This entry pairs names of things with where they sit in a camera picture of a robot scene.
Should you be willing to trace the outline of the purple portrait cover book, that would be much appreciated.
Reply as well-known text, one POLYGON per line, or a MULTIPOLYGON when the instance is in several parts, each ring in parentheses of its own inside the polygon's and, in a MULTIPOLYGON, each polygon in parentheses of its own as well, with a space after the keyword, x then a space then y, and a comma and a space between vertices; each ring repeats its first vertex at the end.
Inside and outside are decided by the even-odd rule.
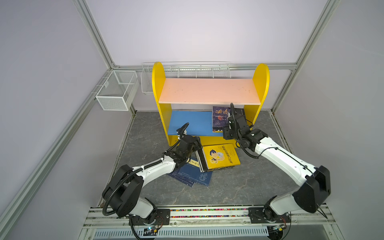
POLYGON ((224 127, 229 126, 228 117, 231 114, 230 107, 212 107, 212 130, 213 133, 220 133, 224 127))

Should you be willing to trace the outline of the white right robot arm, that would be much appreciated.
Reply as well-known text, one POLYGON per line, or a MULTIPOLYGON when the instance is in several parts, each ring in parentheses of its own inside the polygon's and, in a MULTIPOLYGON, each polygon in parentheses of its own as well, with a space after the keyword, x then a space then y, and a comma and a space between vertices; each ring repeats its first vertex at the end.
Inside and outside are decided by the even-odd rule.
POLYGON ((262 217, 274 222, 282 215, 297 210, 311 214, 318 212, 331 194, 330 171, 324 166, 315 167, 301 160, 248 123, 246 117, 231 105, 224 139, 235 140, 237 147, 253 159, 262 157, 270 161, 298 186, 295 191, 269 199, 263 207, 262 217))

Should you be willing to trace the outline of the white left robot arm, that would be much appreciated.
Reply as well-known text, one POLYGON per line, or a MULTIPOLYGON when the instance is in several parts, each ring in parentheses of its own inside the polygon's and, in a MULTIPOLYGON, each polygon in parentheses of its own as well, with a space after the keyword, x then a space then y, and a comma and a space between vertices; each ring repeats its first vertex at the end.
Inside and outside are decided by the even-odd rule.
POLYGON ((188 163, 192 153, 201 149, 200 137, 182 135, 158 160, 136 167, 120 167, 103 190, 103 215, 151 219, 156 214, 156 206, 148 199, 140 197, 143 187, 180 169, 188 163))

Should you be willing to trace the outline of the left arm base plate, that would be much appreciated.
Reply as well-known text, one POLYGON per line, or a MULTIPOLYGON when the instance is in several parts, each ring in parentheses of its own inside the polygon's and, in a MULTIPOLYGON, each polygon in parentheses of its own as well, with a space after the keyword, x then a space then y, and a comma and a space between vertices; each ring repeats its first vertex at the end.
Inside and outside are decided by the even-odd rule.
POLYGON ((170 218, 171 218, 170 209, 155 209, 145 219, 139 216, 133 217, 132 223, 134 226, 169 225, 170 218))

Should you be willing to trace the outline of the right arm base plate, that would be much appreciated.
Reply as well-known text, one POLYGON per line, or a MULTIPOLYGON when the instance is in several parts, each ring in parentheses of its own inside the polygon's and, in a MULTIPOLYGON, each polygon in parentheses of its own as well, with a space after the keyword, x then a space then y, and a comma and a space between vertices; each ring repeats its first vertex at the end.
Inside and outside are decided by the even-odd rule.
POLYGON ((264 207, 251 207, 248 208, 248 211, 248 217, 252 224, 287 224, 291 222, 289 213, 277 215, 264 207))

